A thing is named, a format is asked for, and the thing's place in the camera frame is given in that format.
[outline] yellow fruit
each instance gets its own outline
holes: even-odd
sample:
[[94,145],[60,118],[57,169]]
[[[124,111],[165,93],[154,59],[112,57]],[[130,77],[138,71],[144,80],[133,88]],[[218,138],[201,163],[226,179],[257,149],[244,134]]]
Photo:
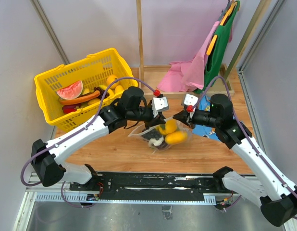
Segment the yellow fruit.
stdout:
[[114,92],[111,89],[109,89],[107,92],[109,93],[110,97],[114,95]]
[[162,135],[167,135],[177,130],[176,120],[170,119],[165,124],[159,125],[159,132]]
[[174,145],[186,141],[188,133],[185,131],[175,131],[171,134],[166,135],[164,141],[169,145]]
[[[106,85],[99,85],[99,87],[101,89],[103,89],[103,90],[106,90],[107,89],[107,86]],[[111,89],[109,89],[107,92],[109,93],[109,96],[113,96],[114,95],[114,92]]]
[[99,85],[99,87],[103,90],[106,90],[107,89],[107,86],[106,85]]
[[81,94],[81,95],[86,95],[86,94],[89,94],[89,93],[90,93],[89,88],[85,88],[85,89],[82,91],[82,94]]
[[100,99],[95,98],[95,99],[92,99],[89,102],[87,102],[87,104],[90,106],[90,105],[98,103],[98,102],[100,102]]
[[120,93],[124,91],[124,88],[121,85],[116,86],[115,90],[114,90],[114,94],[116,93]]
[[[106,83],[107,83],[107,86],[109,86],[113,81],[115,81],[118,77],[115,76],[115,75],[111,75],[107,78],[106,80]],[[115,89],[120,83],[119,82],[116,82],[114,83],[110,88],[111,89]]]

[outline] black base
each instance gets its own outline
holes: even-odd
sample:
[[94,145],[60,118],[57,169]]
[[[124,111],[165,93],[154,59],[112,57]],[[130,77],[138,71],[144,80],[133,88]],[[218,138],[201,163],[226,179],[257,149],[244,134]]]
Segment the black base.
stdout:
[[[96,175],[96,180],[105,186],[101,199],[106,200],[202,201],[204,193],[231,193],[230,190],[219,191],[215,187],[216,180],[207,174],[99,172]],[[187,189],[169,190],[175,187]],[[87,191],[88,187],[73,183],[70,185],[70,190]],[[91,190],[99,191],[99,185],[95,183]]]

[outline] gray wall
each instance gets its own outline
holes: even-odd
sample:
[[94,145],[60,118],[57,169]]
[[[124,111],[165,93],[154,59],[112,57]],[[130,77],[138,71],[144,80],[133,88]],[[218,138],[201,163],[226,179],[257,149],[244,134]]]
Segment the gray wall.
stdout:
[[19,175],[32,142],[52,132],[37,104],[34,76],[61,63],[30,1],[0,1],[0,231],[14,225],[25,193]]
[[297,0],[287,0],[244,70],[267,155],[297,184]]
[[[115,47],[130,66],[139,66],[136,0],[40,0],[71,62]],[[145,65],[190,60],[201,47],[227,0],[142,0]],[[241,0],[230,63],[260,0]]]

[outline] red pepper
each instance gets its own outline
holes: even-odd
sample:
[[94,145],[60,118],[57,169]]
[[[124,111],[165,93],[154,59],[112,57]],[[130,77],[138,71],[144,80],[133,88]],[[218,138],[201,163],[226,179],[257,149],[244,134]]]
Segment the red pepper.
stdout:
[[63,113],[65,113],[65,114],[75,112],[75,111],[77,111],[77,109],[75,109],[75,108],[65,108],[65,109],[63,109]]

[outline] pink cloth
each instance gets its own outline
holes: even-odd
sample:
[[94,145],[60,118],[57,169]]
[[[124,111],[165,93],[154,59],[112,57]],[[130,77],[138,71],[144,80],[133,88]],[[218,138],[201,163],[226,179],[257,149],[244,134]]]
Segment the pink cloth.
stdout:
[[215,22],[202,47],[192,60],[169,63],[172,66],[157,86],[158,89],[164,92],[193,91],[197,88],[203,89],[204,70],[208,59],[206,51],[218,25],[219,21]]

